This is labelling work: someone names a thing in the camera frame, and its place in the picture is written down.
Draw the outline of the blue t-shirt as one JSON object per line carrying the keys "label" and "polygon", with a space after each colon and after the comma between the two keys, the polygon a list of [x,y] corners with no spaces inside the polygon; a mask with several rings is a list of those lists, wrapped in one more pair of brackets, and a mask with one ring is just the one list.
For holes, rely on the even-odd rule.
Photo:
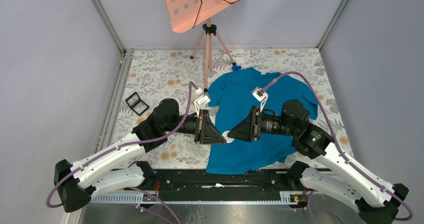
{"label": "blue t-shirt", "polygon": [[[220,133],[229,131],[244,120],[253,105],[260,105],[252,95],[256,87],[263,88],[280,74],[262,74],[254,68],[229,72],[218,77],[209,87],[210,107],[218,107],[215,127]],[[318,116],[318,103],[310,88],[290,76],[284,76],[267,91],[265,108],[281,113],[287,100],[297,99],[310,112],[310,118]],[[293,137],[265,134],[258,141],[234,140],[225,145],[212,145],[207,173],[243,174],[277,161],[284,162],[286,156],[295,153],[291,142]]]}

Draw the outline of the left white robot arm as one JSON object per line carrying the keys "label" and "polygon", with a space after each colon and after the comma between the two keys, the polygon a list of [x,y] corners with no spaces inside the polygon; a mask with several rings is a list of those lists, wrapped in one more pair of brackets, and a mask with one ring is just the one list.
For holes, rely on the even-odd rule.
{"label": "left white robot arm", "polygon": [[80,161],[58,162],[53,182],[65,212],[79,210],[92,198],[118,189],[153,187],[157,178],[147,161],[136,161],[123,169],[115,169],[115,165],[159,147],[172,131],[193,135],[196,144],[226,143],[208,110],[187,116],[179,111],[175,99],[163,99],[146,120],[115,144]]}

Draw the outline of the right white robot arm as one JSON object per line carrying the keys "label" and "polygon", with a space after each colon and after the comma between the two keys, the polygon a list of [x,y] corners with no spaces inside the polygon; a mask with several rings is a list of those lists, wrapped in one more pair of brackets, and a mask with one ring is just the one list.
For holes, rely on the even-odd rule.
{"label": "right white robot arm", "polygon": [[232,139],[257,141],[262,134],[292,136],[297,152],[329,168],[339,179],[296,161],[287,172],[291,189],[322,192],[352,208],[365,223],[393,223],[409,189],[376,176],[354,158],[340,151],[335,140],[310,123],[309,111],[298,100],[284,102],[280,116],[252,106],[248,117],[227,133]]}

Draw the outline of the round white pin badge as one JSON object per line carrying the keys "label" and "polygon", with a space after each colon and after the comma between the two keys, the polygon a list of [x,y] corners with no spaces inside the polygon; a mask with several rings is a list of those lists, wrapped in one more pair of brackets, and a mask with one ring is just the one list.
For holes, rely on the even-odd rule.
{"label": "round white pin badge", "polygon": [[222,133],[222,136],[223,136],[223,138],[225,139],[226,143],[232,143],[232,142],[234,141],[234,138],[229,137],[229,133],[230,133],[230,131],[229,131],[229,130],[224,131],[224,132]]}

